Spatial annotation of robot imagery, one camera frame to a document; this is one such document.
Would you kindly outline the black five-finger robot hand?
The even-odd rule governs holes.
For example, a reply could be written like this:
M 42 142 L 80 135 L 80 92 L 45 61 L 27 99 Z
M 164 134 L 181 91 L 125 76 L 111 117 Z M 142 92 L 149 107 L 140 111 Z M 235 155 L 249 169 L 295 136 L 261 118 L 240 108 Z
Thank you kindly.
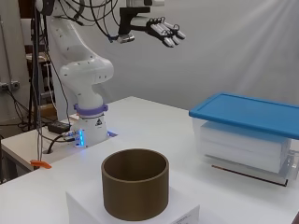
M 131 29 L 157 38 L 168 48 L 177 46 L 186 38 L 186 35 L 180 31 L 179 25 L 166 22 L 165 17 L 150 18 L 143 26 L 132 25 Z

